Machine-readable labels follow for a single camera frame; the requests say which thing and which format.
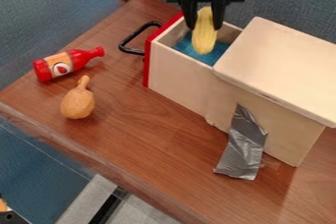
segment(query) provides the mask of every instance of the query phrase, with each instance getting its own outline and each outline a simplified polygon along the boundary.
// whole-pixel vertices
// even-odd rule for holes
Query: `wooden table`
[[[300,168],[264,154],[255,181],[231,179],[212,173],[227,136],[141,86],[142,58],[117,44],[145,22],[177,12],[132,0],[66,47],[100,44],[105,58],[49,84],[26,74],[1,91],[2,116],[186,223],[336,223],[334,130],[322,134]],[[66,120],[59,104],[84,74],[92,77],[96,108],[86,119]]]

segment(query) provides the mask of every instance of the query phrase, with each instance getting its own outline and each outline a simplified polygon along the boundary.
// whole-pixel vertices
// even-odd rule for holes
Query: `silver duct tape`
[[[229,143],[213,171],[234,178],[254,180],[266,138],[267,132],[256,122],[252,113],[237,104]]]

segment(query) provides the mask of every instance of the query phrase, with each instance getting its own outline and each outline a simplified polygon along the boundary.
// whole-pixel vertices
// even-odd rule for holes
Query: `white wooden box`
[[[223,24],[232,43],[210,67],[172,47],[188,32],[180,14],[145,47],[145,86],[228,133],[237,103],[269,132],[265,152],[299,166],[325,126],[336,126],[335,44],[262,18],[241,30]]]

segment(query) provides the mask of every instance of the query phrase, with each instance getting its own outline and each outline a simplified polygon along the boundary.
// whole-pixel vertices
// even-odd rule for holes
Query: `blue foam inside box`
[[[198,54],[194,51],[192,45],[192,34],[188,32],[186,36],[179,41],[173,48],[185,55],[197,59],[199,62],[207,64],[208,66],[213,66],[218,59],[224,54],[224,52],[229,48],[230,44],[216,41],[213,50],[205,55]]]

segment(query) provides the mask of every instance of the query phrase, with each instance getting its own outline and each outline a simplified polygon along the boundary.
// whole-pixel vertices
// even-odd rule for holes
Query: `red bottle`
[[[33,69],[41,82],[46,82],[57,77],[67,75],[80,70],[94,57],[104,56],[103,47],[96,47],[90,51],[74,49],[51,55],[43,59],[33,61]]]

